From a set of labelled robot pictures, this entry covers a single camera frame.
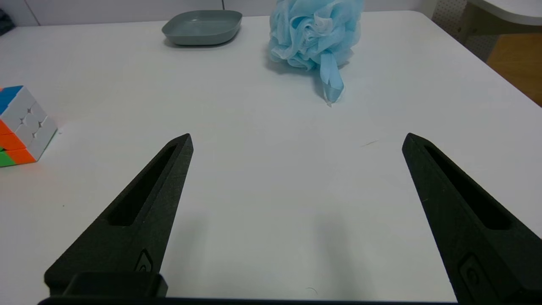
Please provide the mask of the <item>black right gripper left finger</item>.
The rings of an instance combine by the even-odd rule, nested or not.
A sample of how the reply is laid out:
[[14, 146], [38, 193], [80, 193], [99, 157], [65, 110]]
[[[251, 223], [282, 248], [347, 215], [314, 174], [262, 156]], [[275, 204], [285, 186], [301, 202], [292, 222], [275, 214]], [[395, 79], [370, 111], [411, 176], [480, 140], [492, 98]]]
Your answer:
[[159, 272], [193, 152], [169, 141], [45, 272], [50, 295], [84, 272]]

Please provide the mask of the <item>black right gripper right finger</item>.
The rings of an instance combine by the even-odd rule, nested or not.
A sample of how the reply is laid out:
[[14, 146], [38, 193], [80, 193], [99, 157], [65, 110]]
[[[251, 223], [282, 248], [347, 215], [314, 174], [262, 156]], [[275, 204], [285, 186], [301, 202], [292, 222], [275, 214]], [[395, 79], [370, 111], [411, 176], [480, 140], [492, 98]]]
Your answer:
[[540, 304], [540, 237], [431, 141], [401, 150], [458, 303]]

